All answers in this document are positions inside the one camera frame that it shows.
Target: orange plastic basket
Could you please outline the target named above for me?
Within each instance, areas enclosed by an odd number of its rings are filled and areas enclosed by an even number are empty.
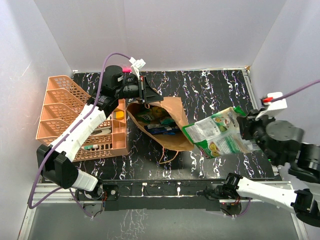
[[[76,119],[89,98],[90,95],[68,76],[49,77],[36,139],[48,146]],[[111,127],[112,133],[89,136],[82,147],[98,145],[98,148],[80,148],[74,161],[109,158],[129,153],[124,99],[119,100],[119,106],[115,111],[123,111],[124,119],[106,120],[101,123],[97,129]]]

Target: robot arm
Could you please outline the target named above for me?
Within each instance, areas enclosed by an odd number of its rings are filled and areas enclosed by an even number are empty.
[[[281,92],[269,93],[261,100],[261,110],[239,116],[240,134],[244,140],[255,140],[272,165],[290,163],[289,174],[303,181],[309,189],[287,190],[254,182],[229,173],[223,185],[206,190],[212,198],[254,198],[295,213],[301,221],[320,227],[320,146],[302,142],[304,131],[274,116],[287,108]]]
[[[103,74],[101,91],[94,109],[97,89],[67,130],[49,146],[41,145],[37,149],[37,161],[40,167],[46,155],[55,147],[42,169],[41,174],[44,178],[64,189],[73,187],[86,191],[87,195],[93,199],[102,195],[101,181],[95,176],[78,170],[72,164],[79,148],[95,128],[116,109],[119,99],[136,98],[145,104],[163,100],[163,97],[151,88],[147,79],[139,74],[145,62],[134,58],[131,58],[130,62],[134,74],[130,74],[125,79],[120,66],[108,66]]]

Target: snack package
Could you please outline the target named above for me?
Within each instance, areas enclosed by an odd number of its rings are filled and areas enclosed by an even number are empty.
[[[177,125],[161,126],[161,127],[153,127],[153,128],[148,128],[147,126],[144,126],[144,129],[152,135],[158,135],[158,134],[175,135],[176,133],[181,132],[180,128]]]
[[[153,106],[149,109],[145,109],[135,115],[135,118],[138,121],[141,121],[145,124],[149,124],[155,119],[160,119],[164,116],[169,116],[169,113],[162,107]]]
[[[171,116],[164,116],[159,119],[161,125],[170,125],[175,122]]]
[[[245,116],[241,108],[229,107],[201,121],[184,126],[182,131],[207,159],[260,150],[254,140],[247,141],[241,138],[238,116]]]

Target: green snack bag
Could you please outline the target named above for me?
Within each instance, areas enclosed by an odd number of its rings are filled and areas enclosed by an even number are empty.
[[[161,125],[170,125],[175,122],[171,116],[164,116],[159,119]]]
[[[155,116],[152,114],[151,109],[146,109],[137,113],[135,115],[135,118],[145,124],[149,124],[152,120],[156,119]]]
[[[242,109],[239,106],[229,107],[201,121],[182,127],[182,132],[207,159],[260,150],[254,140],[248,141],[241,138],[238,116],[245,116]]]

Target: brown paper bag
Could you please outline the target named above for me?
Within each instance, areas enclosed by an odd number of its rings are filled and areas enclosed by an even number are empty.
[[[182,130],[182,127],[188,125],[188,119],[180,97],[166,96],[163,98],[163,101],[150,103],[150,106],[158,106],[165,109],[170,114],[172,119],[176,122],[180,130]],[[183,134],[182,131],[176,133],[175,135],[152,135],[147,132],[144,128],[144,125],[146,124],[138,122],[134,117],[137,113],[140,112],[140,109],[141,104],[137,101],[130,103],[126,107],[126,111],[128,112],[133,122],[138,126],[138,128],[142,132],[147,134],[150,138],[156,140],[160,145],[162,145],[163,153],[159,161],[160,164],[172,161],[178,155],[178,152],[192,151],[194,149],[194,145],[188,140],[188,138]],[[173,159],[166,162],[161,162],[162,158],[164,157],[165,149],[176,151],[177,153]]]

